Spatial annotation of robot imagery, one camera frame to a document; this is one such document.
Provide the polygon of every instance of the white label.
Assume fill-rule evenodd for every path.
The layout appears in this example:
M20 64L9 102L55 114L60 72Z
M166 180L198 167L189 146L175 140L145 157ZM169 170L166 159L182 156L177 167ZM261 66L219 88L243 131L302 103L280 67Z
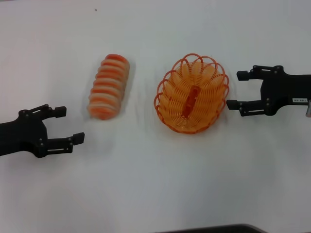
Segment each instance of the white label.
M306 98L293 98L294 103L308 103L308 99Z

